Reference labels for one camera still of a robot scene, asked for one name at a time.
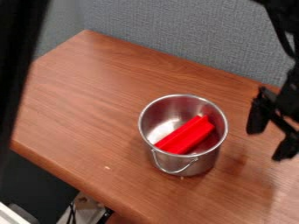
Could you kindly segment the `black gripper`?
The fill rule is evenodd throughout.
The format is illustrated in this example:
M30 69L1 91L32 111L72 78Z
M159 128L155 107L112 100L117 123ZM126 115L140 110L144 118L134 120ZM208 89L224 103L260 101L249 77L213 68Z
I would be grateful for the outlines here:
M287 134L275 149L272 159L291 159L299 153L299 131L285 122L288 116L299 123L299 68L287 73L287 79L279 94L265 87L259 88L257 96L251 102L247 118L247 133L260 134L269 121Z

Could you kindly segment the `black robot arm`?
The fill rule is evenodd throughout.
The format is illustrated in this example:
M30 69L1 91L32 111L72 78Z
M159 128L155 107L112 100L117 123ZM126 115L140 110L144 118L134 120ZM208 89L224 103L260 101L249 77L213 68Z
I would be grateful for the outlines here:
M252 0L264 6L285 54L293 68L279 94L265 87L257 90L247 118L247 133L259 134L268 123L285 133L272 155L275 161L299 154L299 131L285 122L299 123L299 0ZM0 0L0 184L8 147L29 66L42 29L50 0Z

